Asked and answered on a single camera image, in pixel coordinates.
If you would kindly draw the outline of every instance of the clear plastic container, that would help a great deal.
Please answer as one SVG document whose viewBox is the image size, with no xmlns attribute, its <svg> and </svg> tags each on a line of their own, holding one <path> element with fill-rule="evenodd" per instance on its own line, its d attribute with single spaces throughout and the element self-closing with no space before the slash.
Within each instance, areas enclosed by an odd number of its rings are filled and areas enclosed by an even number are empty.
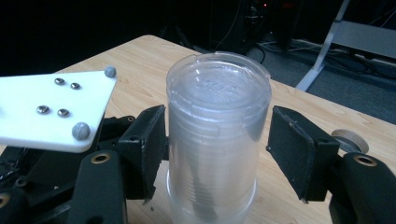
<svg viewBox="0 0 396 224">
<path fill-rule="evenodd" d="M 174 223 L 242 223 L 256 189 L 269 73 L 228 52 L 191 55 L 167 76 Z"/>
</svg>

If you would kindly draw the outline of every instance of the white plastic panel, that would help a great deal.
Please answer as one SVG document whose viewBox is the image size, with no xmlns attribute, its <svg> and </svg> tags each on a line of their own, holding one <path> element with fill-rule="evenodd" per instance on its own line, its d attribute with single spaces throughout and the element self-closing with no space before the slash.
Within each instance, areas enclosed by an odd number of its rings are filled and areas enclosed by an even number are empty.
<svg viewBox="0 0 396 224">
<path fill-rule="evenodd" d="M 63 85 L 55 84 L 62 78 Z M 104 71 L 0 77 L 0 145 L 83 152 L 90 148 L 117 82 Z M 74 90 L 72 83 L 80 88 Z M 39 114 L 40 105 L 49 113 Z M 59 109 L 69 115 L 60 117 Z M 77 140 L 73 127 L 84 122 L 90 134 Z"/>
</svg>

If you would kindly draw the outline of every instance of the silver bolt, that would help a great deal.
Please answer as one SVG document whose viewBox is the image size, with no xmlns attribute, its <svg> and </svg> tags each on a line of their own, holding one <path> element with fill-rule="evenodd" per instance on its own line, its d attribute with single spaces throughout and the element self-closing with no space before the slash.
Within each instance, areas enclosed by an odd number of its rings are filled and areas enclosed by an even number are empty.
<svg viewBox="0 0 396 224">
<path fill-rule="evenodd" d="M 78 90 L 79 89 L 79 84 L 77 82 L 73 82 L 72 84 L 70 84 L 70 87 L 73 90 Z"/>
<path fill-rule="evenodd" d="M 60 77 L 57 77 L 57 78 L 55 78 L 54 82 L 55 82 L 56 85 L 62 86 L 64 84 L 64 79 L 60 78 Z"/>
<path fill-rule="evenodd" d="M 106 67 L 105 70 L 105 75 L 107 77 L 115 77 L 117 74 L 116 68 L 114 66 L 109 65 L 108 67 Z"/>
<path fill-rule="evenodd" d="M 88 136 L 90 136 L 90 133 L 90 126 L 84 122 L 77 123 L 72 129 L 72 135 L 78 141 L 87 139 Z"/>
<path fill-rule="evenodd" d="M 48 114 L 50 112 L 50 108 L 46 105 L 40 105 L 35 111 L 37 111 L 39 114 Z"/>
<path fill-rule="evenodd" d="M 58 115 L 62 118 L 66 118 L 67 116 L 69 116 L 70 112 L 66 109 L 60 109 L 58 110 Z"/>
</svg>

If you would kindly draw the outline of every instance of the wooden table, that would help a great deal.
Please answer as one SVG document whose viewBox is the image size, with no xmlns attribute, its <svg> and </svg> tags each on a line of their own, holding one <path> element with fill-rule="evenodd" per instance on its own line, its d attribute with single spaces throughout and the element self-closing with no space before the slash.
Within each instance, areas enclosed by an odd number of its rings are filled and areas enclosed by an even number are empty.
<svg viewBox="0 0 396 224">
<path fill-rule="evenodd" d="M 107 106 L 106 117 L 137 116 L 154 105 L 167 105 L 166 74 L 178 60 L 198 54 L 152 35 L 141 36 L 98 54 L 60 72 L 103 70 L 114 65 L 118 83 Z M 272 107 L 281 105 L 299 111 L 327 133 L 347 129 L 369 144 L 369 155 L 385 162 L 396 173 L 396 126 L 344 106 L 271 80 L 273 98 L 262 135 L 257 177 L 258 190 L 246 223 L 332 223 L 326 202 L 300 202 L 271 155 L 265 150 Z M 129 223 L 172 223 L 166 198 L 163 161 L 157 175 L 157 190 L 149 203 L 128 201 Z"/>
</svg>

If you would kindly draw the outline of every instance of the wood grain surface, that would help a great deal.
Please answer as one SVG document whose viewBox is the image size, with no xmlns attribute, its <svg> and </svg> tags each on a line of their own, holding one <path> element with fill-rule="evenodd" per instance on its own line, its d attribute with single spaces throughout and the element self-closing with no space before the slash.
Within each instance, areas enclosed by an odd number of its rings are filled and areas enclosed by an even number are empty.
<svg viewBox="0 0 396 224">
<path fill-rule="evenodd" d="M 145 35 L 59 72 L 95 71 L 103 70 L 110 64 L 115 66 L 118 83 L 107 106 L 106 117 L 137 116 L 148 107 L 167 105 L 167 72 L 174 63 L 191 54 L 198 53 Z M 386 163 L 396 173 L 395 125 L 273 80 L 271 87 L 273 98 L 258 158 L 258 189 L 245 223 L 332 223 L 328 209 L 331 195 L 325 202 L 300 202 L 286 177 L 265 150 L 274 105 L 302 113 L 327 133 L 346 129 L 359 134 L 370 146 L 368 154 Z M 168 162 L 163 161 L 152 201 L 145 204 L 143 201 L 127 202 L 129 223 L 172 223 L 166 198 L 167 167 Z"/>
</svg>

